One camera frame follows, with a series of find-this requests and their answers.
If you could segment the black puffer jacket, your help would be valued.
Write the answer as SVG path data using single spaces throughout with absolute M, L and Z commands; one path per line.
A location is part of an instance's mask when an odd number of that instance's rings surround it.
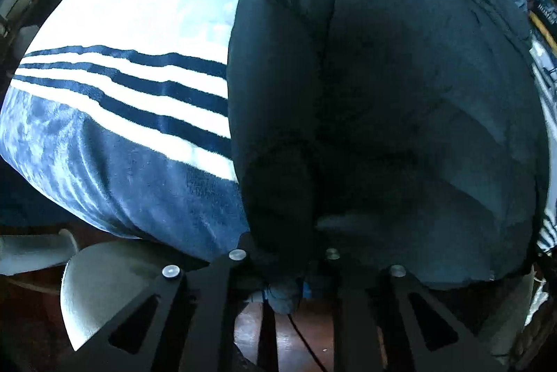
M 228 120 L 257 245 L 440 289 L 527 273 L 549 141 L 511 0 L 239 0 Z

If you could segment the white navy striped blanket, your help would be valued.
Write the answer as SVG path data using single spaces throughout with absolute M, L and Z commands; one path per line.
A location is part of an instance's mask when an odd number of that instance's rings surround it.
M 63 0 L 1 112 L 1 154 L 93 227 L 211 259 L 248 225 L 230 159 L 237 0 Z

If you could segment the grey round stool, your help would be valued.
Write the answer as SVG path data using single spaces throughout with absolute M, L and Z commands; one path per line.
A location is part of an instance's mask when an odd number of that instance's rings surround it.
M 67 263 L 61 282 L 61 314 L 74 350 L 162 274 L 188 258 L 171 247 L 116 240 L 85 247 Z

